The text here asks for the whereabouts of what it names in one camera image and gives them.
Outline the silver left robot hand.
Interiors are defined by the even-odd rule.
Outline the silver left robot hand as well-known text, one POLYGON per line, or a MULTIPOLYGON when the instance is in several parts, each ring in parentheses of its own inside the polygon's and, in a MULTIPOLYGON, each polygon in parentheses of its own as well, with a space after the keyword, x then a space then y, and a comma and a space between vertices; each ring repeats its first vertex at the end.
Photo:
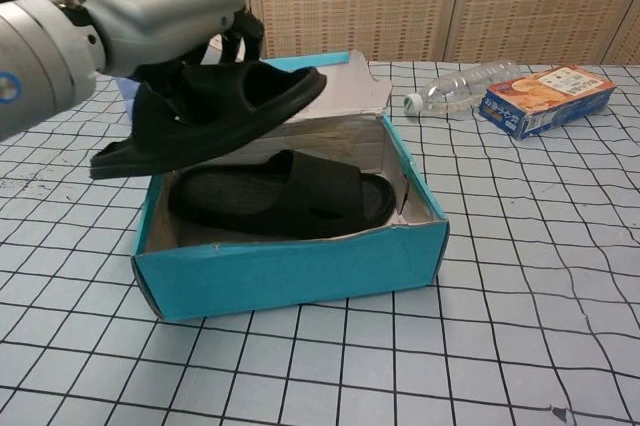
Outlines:
POLYGON ((142 81, 185 61, 216 35, 259 45, 264 27, 245 0, 85 0, 87 25, 67 13, 56 27, 57 49, 71 70, 142 81))

